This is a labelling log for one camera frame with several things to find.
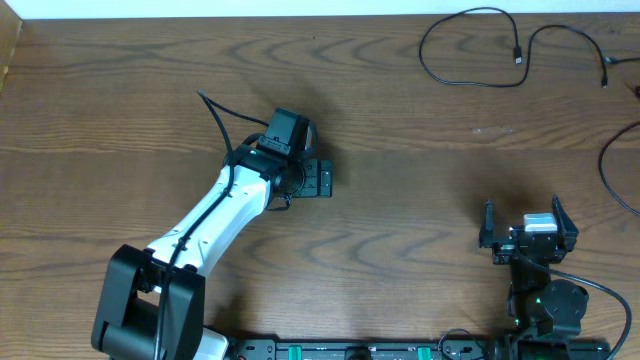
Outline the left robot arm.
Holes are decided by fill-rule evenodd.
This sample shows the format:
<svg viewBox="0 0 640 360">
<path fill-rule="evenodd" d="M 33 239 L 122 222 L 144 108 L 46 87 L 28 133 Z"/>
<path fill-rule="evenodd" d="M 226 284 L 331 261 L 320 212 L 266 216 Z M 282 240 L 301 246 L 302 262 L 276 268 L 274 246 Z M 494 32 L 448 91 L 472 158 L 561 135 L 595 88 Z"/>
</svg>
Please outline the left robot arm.
<svg viewBox="0 0 640 360">
<path fill-rule="evenodd" d="M 272 200 L 331 196 L 332 163 L 312 156 L 318 142 L 313 122 L 276 109 L 176 226 L 144 249 L 121 246 L 107 265 L 92 347 L 112 359 L 224 358 L 228 338 L 204 325 L 206 280 Z"/>
</svg>

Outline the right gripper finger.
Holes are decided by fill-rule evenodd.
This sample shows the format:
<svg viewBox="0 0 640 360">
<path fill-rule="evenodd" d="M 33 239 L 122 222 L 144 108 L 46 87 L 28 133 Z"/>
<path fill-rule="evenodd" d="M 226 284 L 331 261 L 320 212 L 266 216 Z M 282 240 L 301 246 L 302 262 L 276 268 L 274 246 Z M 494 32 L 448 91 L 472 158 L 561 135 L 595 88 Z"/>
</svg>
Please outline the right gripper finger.
<svg viewBox="0 0 640 360">
<path fill-rule="evenodd" d="M 552 197 L 552 210 L 558 226 L 558 233 L 566 250 L 573 250 L 579 230 L 567 215 L 557 195 Z"/>
<path fill-rule="evenodd" d="M 493 203 L 485 204 L 484 220 L 479 230 L 478 244 L 480 248 L 494 248 L 498 244 L 494 225 Z"/>
</svg>

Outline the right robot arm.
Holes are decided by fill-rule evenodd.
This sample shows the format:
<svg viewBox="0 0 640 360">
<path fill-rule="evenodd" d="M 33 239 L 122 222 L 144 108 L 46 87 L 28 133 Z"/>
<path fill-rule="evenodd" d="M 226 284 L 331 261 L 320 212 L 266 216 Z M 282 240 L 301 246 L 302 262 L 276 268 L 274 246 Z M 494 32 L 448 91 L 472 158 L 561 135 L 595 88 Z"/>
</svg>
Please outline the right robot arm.
<svg viewBox="0 0 640 360">
<path fill-rule="evenodd" d="M 495 265 L 510 268 L 508 315 L 516 329 L 486 345 L 486 359 L 604 359 L 610 346 L 579 341 L 588 291 L 576 280 L 552 279 L 552 264 L 574 250 L 578 228 L 553 197 L 549 213 L 526 214 L 506 236 L 496 234 L 493 204 L 487 202 L 479 231 L 481 248 L 492 251 Z"/>
</svg>

